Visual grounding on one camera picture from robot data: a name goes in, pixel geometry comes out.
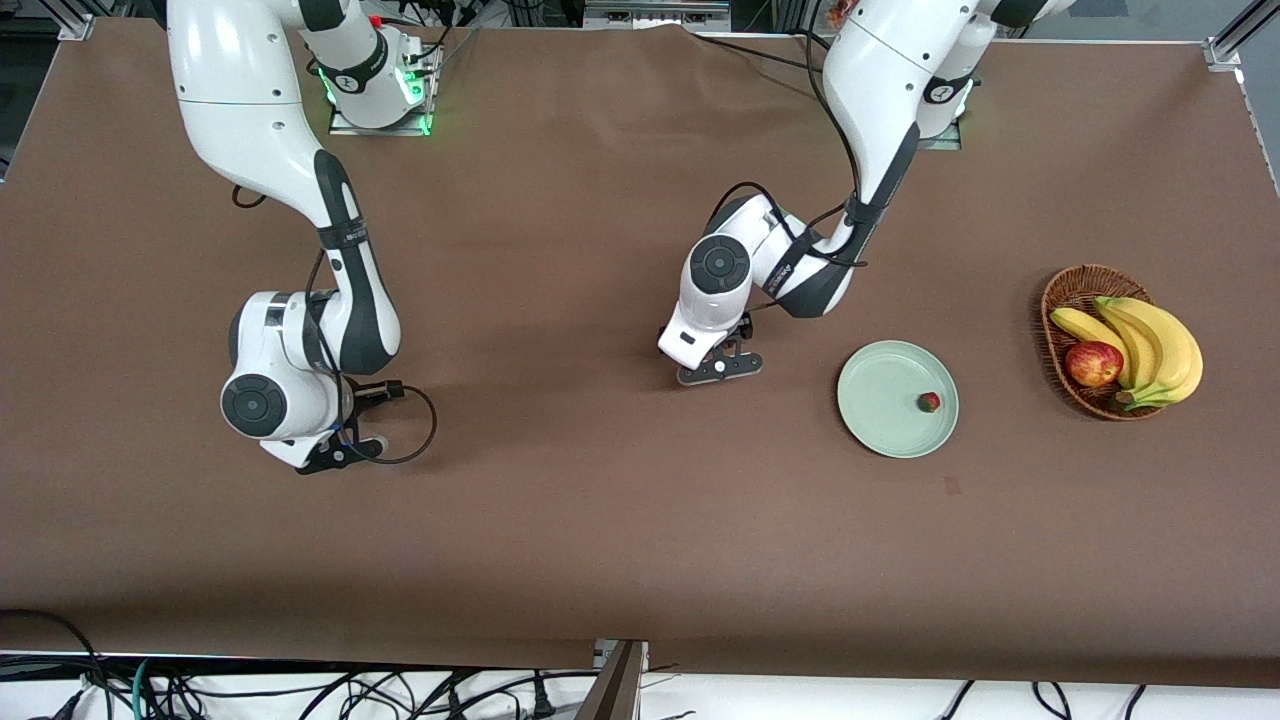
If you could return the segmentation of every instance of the banana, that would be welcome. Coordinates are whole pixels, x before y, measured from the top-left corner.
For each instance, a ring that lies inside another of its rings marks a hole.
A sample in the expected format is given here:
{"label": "banana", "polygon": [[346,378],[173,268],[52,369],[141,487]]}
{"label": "banana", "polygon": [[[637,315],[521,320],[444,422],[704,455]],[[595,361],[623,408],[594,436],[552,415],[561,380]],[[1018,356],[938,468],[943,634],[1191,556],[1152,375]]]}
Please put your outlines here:
{"label": "banana", "polygon": [[1132,393],[1121,392],[1116,395],[1116,400],[1125,404],[1125,410],[1134,410],[1137,407],[1165,407],[1190,397],[1204,375],[1204,357],[1201,356],[1199,345],[1196,345],[1194,338],[1192,338],[1192,343],[1196,347],[1196,355],[1192,357],[1192,372],[1183,384],[1170,391],[1148,395],[1143,400],[1138,400]]}
{"label": "banana", "polygon": [[1111,328],[1093,319],[1075,307],[1059,307],[1048,314],[1053,324],[1080,342],[1105,342],[1120,351],[1124,356],[1124,365],[1120,366],[1120,387],[1128,389],[1133,383],[1125,384],[1125,373],[1129,370],[1129,348],[1125,347],[1120,336],[1111,332]]}
{"label": "banana", "polygon": [[1120,336],[1125,346],[1125,364],[1120,368],[1120,387],[1124,389],[1138,389],[1149,387],[1156,380],[1156,370],[1160,368],[1160,354],[1156,346],[1147,340],[1147,336],[1138,332],[1138,328],[1120,319],[1114,313],[1103,309],[1103,301],[1110,297],[1098,296],[1093,299],[1093,306],[1102,314],[1102,319],[1111,325],[1111,329]]}
{"label": "banana", "polygon": [[1112,327],[1117,323],[1129,325],[1134,336],[1142,336],[1156,350],[1155,378],[1134,386],[1132,395],[1135,404],[1175,391],[1187,382],[1197,352],[1192,334],[1178,318],[1133,297],[1098,297],[1094,304],[1103,318],[1115,320]]}

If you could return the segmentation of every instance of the red apple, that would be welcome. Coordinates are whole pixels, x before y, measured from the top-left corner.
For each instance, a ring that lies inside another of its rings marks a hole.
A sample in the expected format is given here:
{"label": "red apple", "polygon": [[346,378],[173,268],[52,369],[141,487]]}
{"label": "red apple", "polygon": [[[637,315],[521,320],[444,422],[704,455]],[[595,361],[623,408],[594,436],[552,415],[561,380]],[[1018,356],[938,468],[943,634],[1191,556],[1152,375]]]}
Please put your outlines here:
{"label": "red apple", "polygon": [[1102,387],[1120,375],[1124,355],[1105,342],[1078,343],[1066,351],[1066,372],[1084,387]]}

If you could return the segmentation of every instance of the light green plate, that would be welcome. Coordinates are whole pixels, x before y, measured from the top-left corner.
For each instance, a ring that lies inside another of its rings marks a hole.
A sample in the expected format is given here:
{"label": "light green plate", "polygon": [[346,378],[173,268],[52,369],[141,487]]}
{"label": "light green plate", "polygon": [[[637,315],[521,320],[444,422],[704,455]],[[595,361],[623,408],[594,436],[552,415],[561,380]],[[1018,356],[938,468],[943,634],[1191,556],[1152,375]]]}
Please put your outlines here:
{"label": "light green plate", "polygon": [[[942,400],[937,413],[916,401]],[[863,445],[890,457],[920,457],[942,447],[960,418],[960,396],[942,361],[900,340],[873,342],[845,363],[836,386],[840,416]]]}

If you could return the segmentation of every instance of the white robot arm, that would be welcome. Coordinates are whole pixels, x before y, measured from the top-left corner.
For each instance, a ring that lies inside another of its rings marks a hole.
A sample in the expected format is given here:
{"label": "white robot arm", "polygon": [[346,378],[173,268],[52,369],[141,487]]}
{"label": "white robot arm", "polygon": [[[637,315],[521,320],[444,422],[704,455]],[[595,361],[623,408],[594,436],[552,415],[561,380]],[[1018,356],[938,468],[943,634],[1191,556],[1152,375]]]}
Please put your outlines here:
{"label": "white robot arm", "polygon": [[422,101],[406,82],[410,50],[420,46],[375,27],[358,0],[170,0],[166,26],[196,152],[232,182],[306,215],[337,281],[335,292],[310,299],[256,293],[230,329],[227,421],[302,468],[352,411],[337,372],[381,370],[399,350],[401,329],[351,179],[303,117],[285,31],[300,31],[335,104],[366,127],[394,123]]}
{"label": "white robot arm", "polygon": [[795,318],[829,313],[920,138],[946,129],[963,106],[996,24],[1025,26],[1071,1],[856,1],[822,68],[827,102],[856,160],[856,187],[829,238],[765,195],[733,200],[712,218],[685,260],[680,301],[658,341],[684,365],[680,382],[759,372],[756,356],[726,368],[717,351],[736,340],[753,283]]}

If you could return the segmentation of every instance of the fruit basket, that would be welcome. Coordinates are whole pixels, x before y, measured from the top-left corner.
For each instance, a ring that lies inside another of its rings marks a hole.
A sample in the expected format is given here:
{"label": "fruit basket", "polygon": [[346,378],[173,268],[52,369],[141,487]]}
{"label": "fruit basket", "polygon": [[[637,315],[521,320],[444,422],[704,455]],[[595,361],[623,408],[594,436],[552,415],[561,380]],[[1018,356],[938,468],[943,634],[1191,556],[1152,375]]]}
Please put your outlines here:
{"label": "fruit basket", "polygon": [[1066,374],[1066,351],[1076,341],[1055,325],[1048,315],[1057,307],[1075,307],[1101,320],[1102,318],[1093,307],[1093,299],[1100,295],[1137,297],[1144,302],[1152,301],[1147,288],[1142,287],[1138,281],[1106,265],[1078,265],[1062,270],[1053,275],[1041,295],[1039,319],[1044,333],[1041,343],[1041,359],[1051,375],[1057,378],[1059,389],[1089,414],[1108,420],[1149,418],[1164,407],[1124,410],[1115,398],[1116,393],[1120,392],[1120,386],[1111,383],[1098,388],[1080,387],[1071,382]]}

